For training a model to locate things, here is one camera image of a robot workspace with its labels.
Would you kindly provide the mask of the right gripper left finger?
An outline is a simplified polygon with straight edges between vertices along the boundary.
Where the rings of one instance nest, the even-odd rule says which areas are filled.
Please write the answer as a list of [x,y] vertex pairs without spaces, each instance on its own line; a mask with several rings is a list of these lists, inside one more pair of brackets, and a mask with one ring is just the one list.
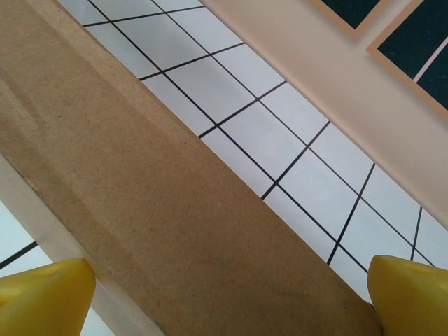
[[0,336],[80,336],[95,288],[82,258],[0,278]]

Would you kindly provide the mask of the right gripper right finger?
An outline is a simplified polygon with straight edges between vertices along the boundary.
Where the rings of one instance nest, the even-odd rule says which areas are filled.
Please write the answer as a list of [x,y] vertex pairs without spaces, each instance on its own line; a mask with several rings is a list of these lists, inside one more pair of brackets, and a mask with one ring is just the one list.
[[448,270],[376,255],[367,288],[384,336],[448,336]]

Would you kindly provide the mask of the brown cardboard paper box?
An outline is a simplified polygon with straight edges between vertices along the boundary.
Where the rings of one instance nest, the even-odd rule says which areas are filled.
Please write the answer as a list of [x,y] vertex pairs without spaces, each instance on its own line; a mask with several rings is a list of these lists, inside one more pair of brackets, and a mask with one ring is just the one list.
[[0,0],[0,153],[168,336],[382,336],[372,306],[55,0]]

